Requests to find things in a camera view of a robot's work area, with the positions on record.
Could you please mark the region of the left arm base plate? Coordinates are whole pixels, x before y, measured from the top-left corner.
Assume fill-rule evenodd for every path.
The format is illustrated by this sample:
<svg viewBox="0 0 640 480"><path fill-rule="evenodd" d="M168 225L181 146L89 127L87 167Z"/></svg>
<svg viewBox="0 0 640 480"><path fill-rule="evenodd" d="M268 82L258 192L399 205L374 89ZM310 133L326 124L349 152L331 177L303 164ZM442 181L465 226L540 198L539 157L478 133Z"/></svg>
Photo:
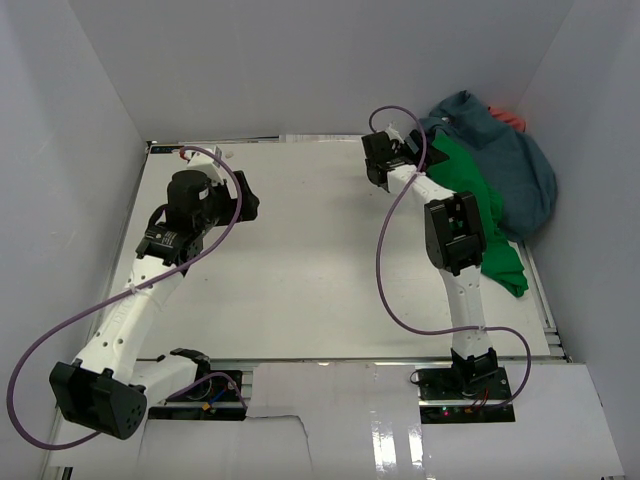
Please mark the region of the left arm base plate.
<svg viewBox="0 0 640 480"><path fill-rule="evenodd" d="M172 421L243 421L246 409L232 384L224 377L214 377L175 400L152 407L148 418Z"/></svg>

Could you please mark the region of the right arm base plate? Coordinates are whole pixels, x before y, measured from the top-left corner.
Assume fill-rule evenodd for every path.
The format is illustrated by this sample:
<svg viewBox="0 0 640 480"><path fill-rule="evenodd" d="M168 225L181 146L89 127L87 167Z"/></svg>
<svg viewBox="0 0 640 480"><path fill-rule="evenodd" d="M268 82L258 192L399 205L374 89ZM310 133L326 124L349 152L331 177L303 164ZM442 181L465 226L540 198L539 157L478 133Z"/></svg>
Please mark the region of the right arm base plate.
<svg viewBox="0 0 640 480"><path fill-rule="evenodd" d="M423 425L514 423L516 416L506 371L464 386L452 368L414 370L409 382L418 388Z"/></svg>

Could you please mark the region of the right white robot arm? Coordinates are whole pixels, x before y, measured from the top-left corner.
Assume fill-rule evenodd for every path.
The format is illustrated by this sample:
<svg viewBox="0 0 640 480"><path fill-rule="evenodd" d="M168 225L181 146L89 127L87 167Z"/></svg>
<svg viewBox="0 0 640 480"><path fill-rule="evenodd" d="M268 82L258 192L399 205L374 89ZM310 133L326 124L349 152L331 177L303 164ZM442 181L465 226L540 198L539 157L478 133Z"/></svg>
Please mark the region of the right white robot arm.
<svg viewBox="0 0 640 480"><path fill-rule="evenodd" d="M381 278L382 246L391 215L383 222L375 256L376 284L383 307L408 332L422 336L450 334L452 388L463 398L475 398L486 389L488 378L498 372L497 354L485 330L480 293L487 241L477 200L470 192L456 193L429 178L422 166L410 162L408 148L386 131L370 133L361 141L367 178L395 196L389 213L407 195L423 210L426 253L444 283L451 327L419 330L391 310Z"/></svg>

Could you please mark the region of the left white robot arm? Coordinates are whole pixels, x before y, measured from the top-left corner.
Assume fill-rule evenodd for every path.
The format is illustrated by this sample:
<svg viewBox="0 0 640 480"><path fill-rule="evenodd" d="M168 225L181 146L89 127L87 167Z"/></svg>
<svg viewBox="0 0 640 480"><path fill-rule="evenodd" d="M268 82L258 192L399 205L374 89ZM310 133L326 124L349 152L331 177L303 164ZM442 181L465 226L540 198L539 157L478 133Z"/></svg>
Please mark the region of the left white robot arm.
<svg viewBox="0 0 640 480"><path fill-rule="evenodd" d="M126 440L140 425L148 398L134 378L143 341L161 307L203 250L214 227L253 221L259 199L244 172L234 174L240 195L201 170L173 174L167 201L150 216L136 247L125 297L117 301L94 337L70 364L57 363L49 376L63 417L99 433Z"/></svg>

